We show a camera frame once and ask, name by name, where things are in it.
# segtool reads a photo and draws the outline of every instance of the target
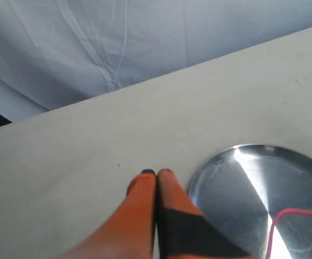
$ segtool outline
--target white table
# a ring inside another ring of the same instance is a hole
[[[312,29],[0,128],[0,258],[76,244],[144,168],[187,186],[250,142],[312,157]]]

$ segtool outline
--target white fabric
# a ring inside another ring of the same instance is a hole
[[[312,0],[0,0],[0,114],[22,120],[311,26]]]

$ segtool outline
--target pink wire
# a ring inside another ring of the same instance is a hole
[[[273,233],[274,233],[275,225],[278,223],[278,221],[281,217],[283,217],[285,215],[289,215],[289,214],[312,216],[312,210],[288,208],[288,209],[283,209],[277,213],[277,215],[275,216],[275,219],[272,222],[271,229],[269,231],[266,259],[270,259],[270,257],[271,257],[272,241],[273,241]]]

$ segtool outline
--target round metal lid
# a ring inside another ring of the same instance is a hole
[[[222,234],[264,258],[275,214],[289,207],[312,210],[312,159],[278,146],[235,146],[203,164],[189,197]],[[279,221],[272,258],[312,259],[312,217]]]

